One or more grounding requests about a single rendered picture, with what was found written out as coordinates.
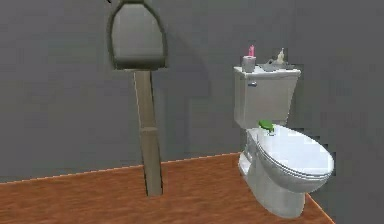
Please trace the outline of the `grey toilet paper roll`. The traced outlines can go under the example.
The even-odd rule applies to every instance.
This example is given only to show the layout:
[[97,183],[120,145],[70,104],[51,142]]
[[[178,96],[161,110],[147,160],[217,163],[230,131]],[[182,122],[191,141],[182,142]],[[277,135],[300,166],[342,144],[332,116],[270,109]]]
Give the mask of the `grey toilet paper roll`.
[[244,56],[242,58],[242,71],[244,73],[252,73],[256,66],[255,56]]

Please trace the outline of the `green round object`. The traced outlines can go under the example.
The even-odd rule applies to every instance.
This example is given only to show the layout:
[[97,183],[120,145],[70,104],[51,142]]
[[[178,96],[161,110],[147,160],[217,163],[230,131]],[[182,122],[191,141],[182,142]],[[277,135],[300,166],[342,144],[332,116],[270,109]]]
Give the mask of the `green round object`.
[[269,133],[274,131],[274,126],[270,120],[260,120],[258,124],[262,129],[267,130]]

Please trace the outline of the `grey dish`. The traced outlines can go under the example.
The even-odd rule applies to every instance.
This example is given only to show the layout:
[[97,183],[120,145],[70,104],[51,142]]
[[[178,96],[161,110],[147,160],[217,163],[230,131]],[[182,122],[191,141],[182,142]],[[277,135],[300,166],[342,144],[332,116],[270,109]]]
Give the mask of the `grey dish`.
[[287,62],[278,63],[276,60],[270,59],[264,64],[260,64],[260,67],[266,72],[272,72],[279,69],[285,69],[288,66]]

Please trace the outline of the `white toilet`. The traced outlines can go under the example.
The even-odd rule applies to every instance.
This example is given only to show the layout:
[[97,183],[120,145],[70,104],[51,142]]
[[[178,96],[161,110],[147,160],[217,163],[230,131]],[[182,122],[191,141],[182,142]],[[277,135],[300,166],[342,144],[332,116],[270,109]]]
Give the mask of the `white toilet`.
[[[239,170],[256,200],[282,218],[300,216],[305,195],[321,188],[335,168],[325,147],[286,126],[300,75],[298,69],[233,68],[234,120],[246,135]],[[270,120],[274,131],[262,129],[260,120]]]

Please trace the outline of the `grey mailbox on post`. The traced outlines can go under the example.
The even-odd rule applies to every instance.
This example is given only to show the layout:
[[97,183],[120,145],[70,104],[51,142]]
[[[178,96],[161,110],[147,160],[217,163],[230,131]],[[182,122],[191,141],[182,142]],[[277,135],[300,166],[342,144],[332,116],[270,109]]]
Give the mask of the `grey mailbox on post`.
[[152,72],[166,66],[166,35],[145,0],[120,0],[110,15],[107,34],[113,68],[133,74],[146,194],[160,196],[163,184]]

